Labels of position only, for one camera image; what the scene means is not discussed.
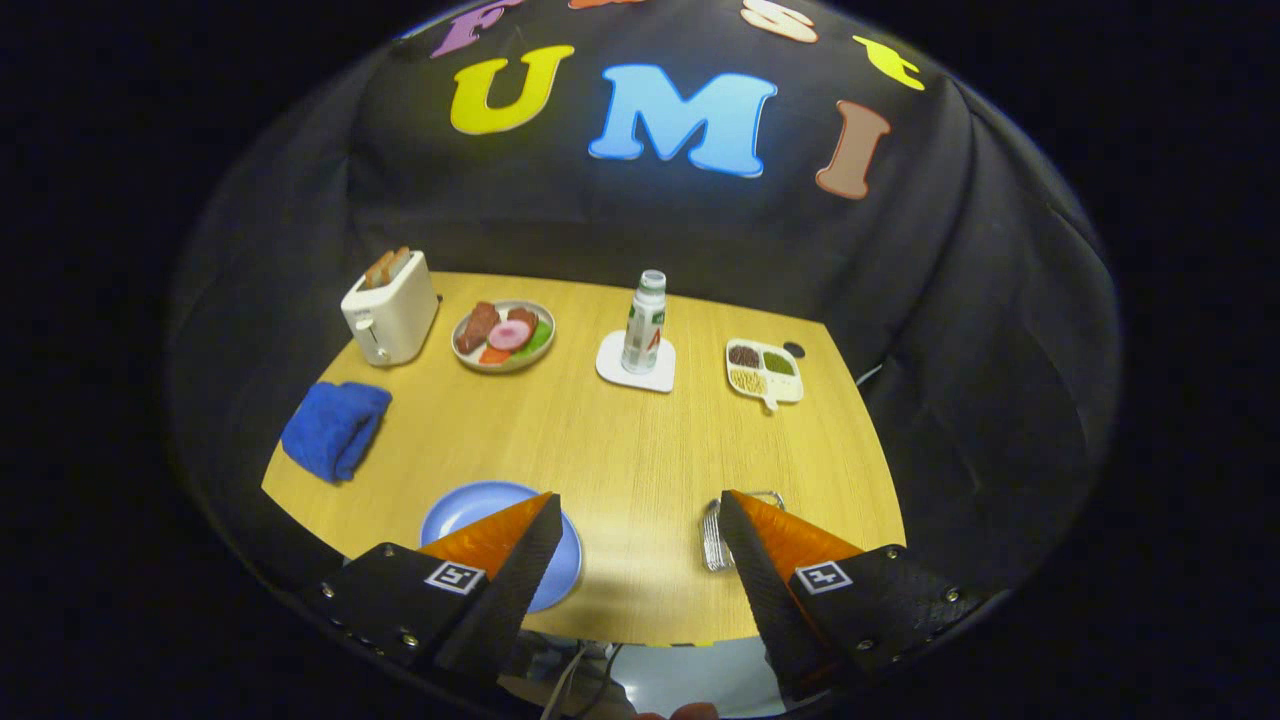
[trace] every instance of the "carrot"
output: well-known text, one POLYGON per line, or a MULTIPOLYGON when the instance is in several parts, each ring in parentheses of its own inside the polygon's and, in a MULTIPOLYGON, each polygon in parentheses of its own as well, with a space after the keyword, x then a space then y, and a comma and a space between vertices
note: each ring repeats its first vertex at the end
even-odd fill
POLYGON ((484 348, 484 352, 480 354, 480 364, 502 365, 503 363, 507 361, 507 357, 511 357, 509 350, 498 350, 490 345, 484 348))

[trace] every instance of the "grains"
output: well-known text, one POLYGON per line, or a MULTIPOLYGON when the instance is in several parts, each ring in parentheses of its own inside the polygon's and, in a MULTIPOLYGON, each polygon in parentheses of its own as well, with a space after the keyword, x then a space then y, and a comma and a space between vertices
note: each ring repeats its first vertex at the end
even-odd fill
POLYGON ((745 345, 737 345, 728 348, 728 361, 735 365, 742 365, 746 368, 759 368, 760 356, 750 347, 745 345))
POLYGON ((753 395, 764 395, 764 378, 759 373, 751 373, 748 370, 730 370, 728 379, 737 388, 750 392, 753 395))
POLYGON ((769 370, 773 370, 774 373, 781 373, 783 375, 796 374, 796 372, 791 369, 791 363, 788 363, 786 357, 776 352, 764 354, 764 366, 768 368, 769 370))

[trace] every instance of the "blue cloth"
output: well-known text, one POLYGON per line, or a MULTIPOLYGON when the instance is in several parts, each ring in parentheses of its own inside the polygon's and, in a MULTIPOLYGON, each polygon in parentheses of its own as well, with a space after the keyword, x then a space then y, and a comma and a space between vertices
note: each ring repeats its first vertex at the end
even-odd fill
POLYGON ((316 383, 284 425, 284 452, 317 478, 349 480, 392 393, 360 383, 316 383))

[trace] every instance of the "foam letter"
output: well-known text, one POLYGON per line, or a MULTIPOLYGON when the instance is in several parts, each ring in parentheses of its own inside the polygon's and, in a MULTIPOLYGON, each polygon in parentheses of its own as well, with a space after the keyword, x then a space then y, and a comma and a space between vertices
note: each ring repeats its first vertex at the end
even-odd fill
POLYGON ((476 8, 470 13, 463 13, 453 18, 453 27, 449 28, 449 35, 444 36, 444 42, 431 53, 431 58, 439 58, 447 53, 453 53, 458 47, 466 47, 471 45, 480 37, 475 31, 484 29, 498 22, 502 17, 504 8, 515 8, 525 0, 498 0, 497 3, 490 3, 484 8, 476 8))
POLYGON ((836 102, 836 110, 845 117, 845 127, 840 131, 831 164, 818 170, 814 179, 827 192, 861 200, 867 197, 867 169, 872 164, 872 154, 881 136, 888 135, 888 120, 849 100, 836 102))
POLYGON ((776 32, 796 42, 818 41, 818 33, 809 29, 813 27, 813 20, 790 8, 769 0, 742 0, 742 8, 739 13, 753 27, 776 32))
POLYGON ((520 58, 521 63, 529 65, 525 87, 520 90, 520 97, 506 108, 489 106, 489 87, 493 86, 493 76, 507 67, 504 58, 462 68, 453 76, 458 88, 453 94, 453 106, 449 108, 449 122, 466 135, 506 132, 527 123, 547 106, 556 69, 561 60, 572 54, 572 45, 552 45, 525 53, 520 58))
POLYGON ((893 50, 887 45, 881 45, 873 40, 867 40, 865 37, 858 37, 856 35, 854 36, 854 40, 867 46, 867 59, 876 65, 877 70, 910 87, 911 90, 924 90, 923 82, 906 74, 906 70, 902 69, 908 68, 911 72, 918 73, 920 72, 920 68, 916 68, 911 63, 904 60, 902 56, 897 54, 897 50, 893 50))
POLYGON ((599 8, 600 5, 613 3, 644 3, 644 0, 568 0, 568 6, 573 10, 581 10, 584 8, 599 8))
POLYGON ((744 178, 759 177, 764 163, 755 156, 755 133, 764 101, 778 87, 758 77, 724 73, 716 76, 689 100, 658 65, 613 65, 604 69, 613 83, 604 132, 588 146, 594 158, 635 160, 644 151, 636 140, 643 119, 654 152, 671 160, 705 126, 703 141, 689 151, 689 161, 704 170, 744 178))

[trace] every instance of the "blue plate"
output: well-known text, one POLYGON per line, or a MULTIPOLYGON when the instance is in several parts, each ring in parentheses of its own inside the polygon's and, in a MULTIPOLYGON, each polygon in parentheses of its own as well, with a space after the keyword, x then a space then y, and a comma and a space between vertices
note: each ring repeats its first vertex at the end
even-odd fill
MULTIPOLYGON (((426 512, 426 519, 422 520, 422 544, 433 543, 453 530, 539 495, 541 493, 532 488, 502 480, 462 486, 435 501, 426 512)), ((534 593, 529 612, 547 610, 564 600, 582 570, 582 541, 579 539, 573 523, 570 523, 563 512, 561 512, 561 525, 563 527, 561 543, 556 546, 556 553, 552 555, 543 582, 534 593)))

